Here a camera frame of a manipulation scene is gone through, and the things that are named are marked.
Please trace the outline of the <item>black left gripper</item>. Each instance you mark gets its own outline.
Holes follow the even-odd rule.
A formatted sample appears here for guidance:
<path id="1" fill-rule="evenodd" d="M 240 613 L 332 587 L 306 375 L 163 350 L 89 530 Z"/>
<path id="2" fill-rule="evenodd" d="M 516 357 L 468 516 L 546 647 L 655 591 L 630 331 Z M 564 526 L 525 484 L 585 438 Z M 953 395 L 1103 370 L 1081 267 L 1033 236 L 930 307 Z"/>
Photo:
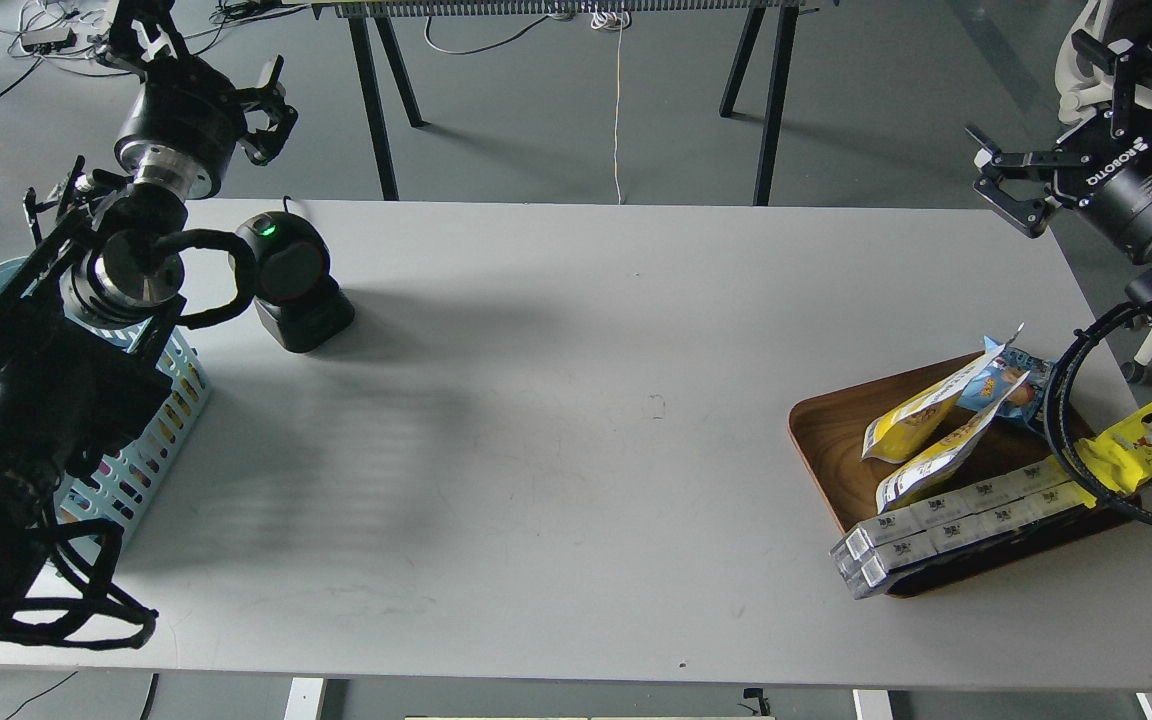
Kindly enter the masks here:
<path id="1" fill-rule="evenodd" d="M 256 167 L 265 167 L 282 154 L 300 119 L 298 111 L 285 100 L 283 69 L 285 58 L 274 56 L 262 67 L 253 88 L 236 90 L 223 73 L 205 61 L 150 61 L 142 73 L 141 94 L 115 142 L 120 168 L 131 174 L 168 150 L 197 167 L 185 176 L 191 181 L 188 195 L 212 197 L 220 191 L 237 145 Z M 244 118 L 264 114 L 265 127 L 247 131 L 241 111 L 223 104 L 232 91 Z"/>

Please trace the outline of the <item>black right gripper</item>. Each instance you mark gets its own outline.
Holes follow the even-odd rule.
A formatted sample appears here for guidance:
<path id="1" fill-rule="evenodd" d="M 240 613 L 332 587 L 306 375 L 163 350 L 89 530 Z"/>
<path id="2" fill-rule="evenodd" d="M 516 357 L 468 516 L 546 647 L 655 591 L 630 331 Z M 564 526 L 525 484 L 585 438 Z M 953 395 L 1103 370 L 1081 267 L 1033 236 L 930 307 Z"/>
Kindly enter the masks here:
<path id="1" fill-rule="evenodd" d="M 1016 232 L 1037 238 L 1053 211 L 1043 199 L 1016 199 L 1005 181 L 1052 181 L 1053 195 L 1132 263 L 1152 263 L 1152 38 L 1106 44 L 1085 29 L 1073 32 L 1075 56 L 1091 65 L 1096 86 L 1073 92 L 1075 109 L 1096 109 L 1056 142 L 1056 149 L 1007 152 L 977 126 L 967 135 L 973 191 Z"/>

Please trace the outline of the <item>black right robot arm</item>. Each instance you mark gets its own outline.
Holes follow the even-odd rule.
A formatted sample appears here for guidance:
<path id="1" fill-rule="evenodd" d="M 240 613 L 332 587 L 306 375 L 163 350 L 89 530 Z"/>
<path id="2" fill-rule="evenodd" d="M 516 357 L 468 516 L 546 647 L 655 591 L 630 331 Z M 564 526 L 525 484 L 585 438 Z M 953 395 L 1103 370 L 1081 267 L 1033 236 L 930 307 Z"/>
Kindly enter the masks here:
<path id="1" fill-rule="evenodd" d="M 1152 264 L 1152 109 L 1137 88 L 1152 90 L 1152 35 L 1105 44 L 1085 29 L 1070 35 L 1075 54 L 1111 78 L 1111 94 L 1091 115 L 1044 151 L 1006 152 L 977 127 L 967 131 L 980 151 L 975 191 L 1018 232 L 1034 238 L 1059 209 L 1074 211 L 1135 265 Z M 1076 455 L 1068 427 L 1069 396 L 1079 367 L 1111 333 L 1143 319 L 1152 325 L 1152 273 L 1128 286 L 1124 304 L 1112 306 L 1075 340 L 1053 366 L 1043 402 L 1044 441 L 1058 465 L 1097 506 L 1152 525 L 1140 509 L 1097 479 Z"/>

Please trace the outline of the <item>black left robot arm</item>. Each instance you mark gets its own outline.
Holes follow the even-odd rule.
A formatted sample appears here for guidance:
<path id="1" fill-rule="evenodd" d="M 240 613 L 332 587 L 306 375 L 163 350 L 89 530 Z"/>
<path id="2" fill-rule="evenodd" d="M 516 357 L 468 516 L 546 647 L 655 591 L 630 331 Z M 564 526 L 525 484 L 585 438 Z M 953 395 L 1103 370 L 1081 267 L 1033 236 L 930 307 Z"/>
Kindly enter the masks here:
<path id="1" fill-rule="evenodd" d="M 251 247 L 189 232 L 185 202 L 219 191 L 236 147 L 256 165 L 282 151 L 298 118 L 283 63 L 236 88 L 198 56 L 129 61 L 142 86 L 116 143 L 123 176 L 74 165 L 54 229 L 0 291 L 0 642 L 123 650 L 156 630 L 113 579 L 123 528 L 60 523 L 54 497 L 154 423 L 175 328 L 251 305 Z"/>

